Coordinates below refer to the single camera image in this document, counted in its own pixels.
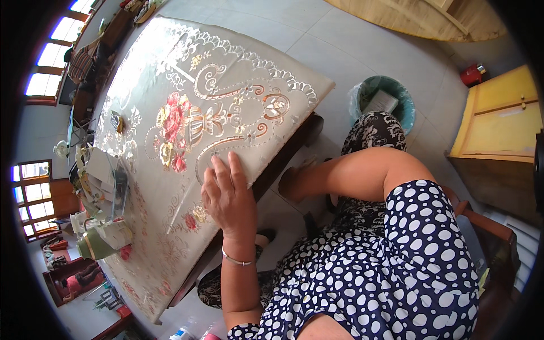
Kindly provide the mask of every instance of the silver bracelet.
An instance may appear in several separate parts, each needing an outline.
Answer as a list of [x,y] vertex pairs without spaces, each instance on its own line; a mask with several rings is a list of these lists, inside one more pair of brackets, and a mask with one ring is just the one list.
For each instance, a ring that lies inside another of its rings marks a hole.
[[225,258],[227,260],[229,260],[230,262],[234,263],[234,264],[237,264],[237,265],[250,265],[251,263],[253,263],[253,261],[249,261],[249,262],[242,262],[242,261],[237,261],[235,259],[233,259],[232,257],[230,257],[229,255],[227,255],[227,253],[225,253],[225,250],[223,249],[223,247],[221,247],[221,252],[223,253],[223,256],[225,256]]

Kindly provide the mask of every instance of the wooden chair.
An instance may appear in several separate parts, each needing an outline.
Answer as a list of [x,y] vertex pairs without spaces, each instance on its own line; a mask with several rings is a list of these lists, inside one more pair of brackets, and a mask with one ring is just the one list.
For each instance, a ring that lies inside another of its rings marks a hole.
[[442,186],[454,208],[455,216],[464,215],[471,222],[489,267],[489,281],[480,296],[478,322],[471,340],[493,338],[504,323],[518,295],[514,288],[520,259],[516,234],[512,229],[472,211],[468,201],[459,201],[453,190]]

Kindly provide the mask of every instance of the wooden window frame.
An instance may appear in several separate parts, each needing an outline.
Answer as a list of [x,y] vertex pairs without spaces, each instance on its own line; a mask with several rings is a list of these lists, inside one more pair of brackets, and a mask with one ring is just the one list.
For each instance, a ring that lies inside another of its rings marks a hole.
[[[24,179],[23,178],[23,170],[22,170],[23,165],[36,164],[36,163],[48,163],[48,174],[43,175],[43,176],[39,176],[39,177],[31,177],[31,178]],[[37,218],[37,219],[32,219],[32,215],[30,214],[30,209],[29,209],[29,206],[33,206],[33,205],[40,204],[40,203],[45,203],[45,202],[53,202],[53,195],[51,194],[51,197],[47,198],[47,199],[41,199],[41,200],[36,200],[36,201],[29,202],[27,200],[27,193],[26,193],[26,190],[25,190],[25,187],[31,186],[31,185],[34,185],[34,184],[51,183],[51,181],[52,181],[52,177],[51,177],[52,160],[51,159],[33,160],[31,162],[18,163],[17,166],[19,167],[19,181],[15,182],[15,181],[12,180],[12,182],[11,182],[12,193],[14,192],[15,188],[21,187],[21,192],[22,192],[22,195],[23,195],[23,202],[21,202],[21,203],[19,203],[17,201],[15,202],[15,204],[17,206],[17,216],[19,218],[19,221],[21,222],[21,227],[24,227],[24,226],[30,224],[30,226],[32,227],[32,230],[34,231],[34,234],[28,236],[28,235],[26,235],[25,231],[23,230],[24,237],[26,238],[27,243],[34,242],[34,241],[37,241],[37,240],[40,240],[40,239],[44,239],[44,238],[49,237],[51,235],[60,234],[62,231],[60,229],[55,229],[54,227],[50,227],[50,228],[47,228],[47,229],[37,231],[35,226],[34,226],[35,223],[43,222],[43,221],[47,221],[47,220],[51,220],[51,219],[56,218],[55,214],[46,215],[44,217],[40,217],[40,218]],[[19,208],[22,208],[22,207],[24,207],[26,209],[26,211],[27,211],[28,221],[23,221],[21,219],[21,215],[19,213]]]
[[[85,14],[85,13],[81,13],[77,11],[72,11],[70,9],[65,10],[60,15],[60,18],[68,17],[74,20],[83,21],[83,27],[80,31],[80,35],[77,37],[76,41],[74,42],[47,38],[44,41],[43,46],[45,46],[46,44],[57,44],[57,45],[74,46],[74,47],[77,46],[77,44],[79,43],[79,39],[83,35],[83,32],[85,32],[85,29],[87,28],[89,22],[91,21],[95,13],[96,12],[93,12],[92,14]],[[57,75],[57,76],[61,76],[61,79],[59,82],[59,86],[57,87],[57,93],[54,96],[26,96],[26,105],[57,106],[58,99],[60,97],[60,90],[62,89],[64,80],[66,78],[66,73],[67,73],[66,67],[60,68],[60,67],[50,67],[50,66],[34,66],[34,69],[32,70],[31,74],[34,74],[34,73],[45,73],[49,75]]]

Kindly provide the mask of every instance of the embroidered tablecloth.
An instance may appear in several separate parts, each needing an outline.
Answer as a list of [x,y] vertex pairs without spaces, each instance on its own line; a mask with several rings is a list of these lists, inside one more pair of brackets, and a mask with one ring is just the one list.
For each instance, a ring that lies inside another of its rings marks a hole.
[[[333,86],[248,36],[161,16],[149,22],[108,89],[95,138],[129,173],[125,219],[134,232],[129,259],[105,262],[149,320],[217,233],[200,199],[211,156],[236,151],[251,185]],[[122,133],[112,111],[125,120]]]

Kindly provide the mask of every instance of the teal trash bin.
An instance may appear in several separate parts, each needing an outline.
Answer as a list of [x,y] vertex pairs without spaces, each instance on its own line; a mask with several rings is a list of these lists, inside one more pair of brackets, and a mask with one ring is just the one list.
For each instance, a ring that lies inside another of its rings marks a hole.
[[392,114],[400,122],[404,135],[412,130],[416,120],[416,107],[413,105],[412,96],[408,90],[397,80],[387,76],[373,76],[356,85],[350,91],[350,115],[351,125],[359,119],[372,97],[378,90],[385,91],[399,100]]

